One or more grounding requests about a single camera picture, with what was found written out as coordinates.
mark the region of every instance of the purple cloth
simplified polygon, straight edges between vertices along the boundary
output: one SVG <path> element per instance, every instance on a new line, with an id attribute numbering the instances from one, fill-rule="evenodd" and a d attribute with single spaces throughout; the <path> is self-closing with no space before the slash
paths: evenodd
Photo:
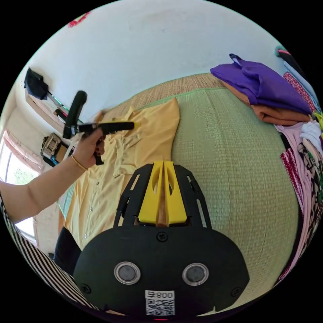
<path id="1" fill-rule="evenodd" d="M 267 105 L 304 114 L 312 111 L 302 96 L 282 76 L 262 63 L 244 61 L 230 54 L 232 64 L 211 68 L 220 80 L 245 94 L 251 105 Z"/>

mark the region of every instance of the label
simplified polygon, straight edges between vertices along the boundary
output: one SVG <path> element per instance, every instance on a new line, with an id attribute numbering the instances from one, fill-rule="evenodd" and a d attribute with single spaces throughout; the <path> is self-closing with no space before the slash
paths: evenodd
<path id="1" fill-rule="evenodd" d="M 175 315 L 175 292 L 173 290 L 145 290 L 146 315 Z"/>

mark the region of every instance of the striped fabric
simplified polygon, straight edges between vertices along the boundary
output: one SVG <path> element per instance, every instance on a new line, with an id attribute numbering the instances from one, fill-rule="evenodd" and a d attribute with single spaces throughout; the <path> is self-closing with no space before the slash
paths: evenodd
<path id="1" fill-rule="evenodd" d="M 0 194 L 1 213 L 3 215 L 7 229 L 19 249 L 20 253 L 25 258 L 29 266 L 34 272 L 50 286 L 54 291 L 61 294 L 63 297 L 69 298 L 71 301 L 77 302 L 84 306 L 99 310 L 96 306 L 89 303 L 81 291 L 75 284 L 73 277 L 59 268 L 52 259 L 47 257 L 42 251 L 30 243 L 24 236 L 21 235 L 19 229 L 9 220 L 5 206 Z"/>
<path id="2" fill-rule="evenodd" d="M 58 205 L 62 211 L 62 214 L 65 220 L 66 220 L 68 209 L 70 208 L 70 205 L 72 202 L 74 188 L 75 188 L 75 183 L 58 200 Z"/>

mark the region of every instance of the screw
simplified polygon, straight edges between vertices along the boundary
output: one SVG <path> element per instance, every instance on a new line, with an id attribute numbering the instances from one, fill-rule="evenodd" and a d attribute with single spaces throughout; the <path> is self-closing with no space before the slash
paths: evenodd
<path id="1" fill-rule="evenodd" d="M 232 297 L 237 297 L 237 296 L 239 296 L 241 294 L 241 292 L 242 292 L 242 288 L 241 287 L 236 287 L 236 288 L 234 288 L 232 290 L 231 296 Z"/>
<path id="2" fill-rule="evenodd" d="M 82 284 L 81 285 L 81 289 L 85 294 L 91 294 L 91 289 L 89 286 L 87 286 L 86 284 Z"/>
<path id="3" fill-rule="evenodd" d="M 168 239 L 168 236 L 165 232 L 159 232 L 157 233 L 157 240 L 159 242 L 165 242 Z"/>

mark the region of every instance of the bed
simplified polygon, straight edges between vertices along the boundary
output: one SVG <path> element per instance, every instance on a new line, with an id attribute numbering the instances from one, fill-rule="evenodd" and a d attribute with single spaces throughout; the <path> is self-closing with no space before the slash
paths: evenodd
<path id="1" fill-rule="evenodd" d="M 285 147 L 272 124 L 261 122 L 210 73 L 147 89 L 108 111 L 104 120 L 125 115 L 130 106 L 141 110 L 173 97 L 180 123 L 172 161 L 194 174 L 213 229 L 238 245 L 248 267 L 250 282 L 235 308 L 273 287 L 293 248 L 298 202 L 280 160 Z M 73 194 L 74 185 L 59 201 L 65 218 L 72 216 Z"/>

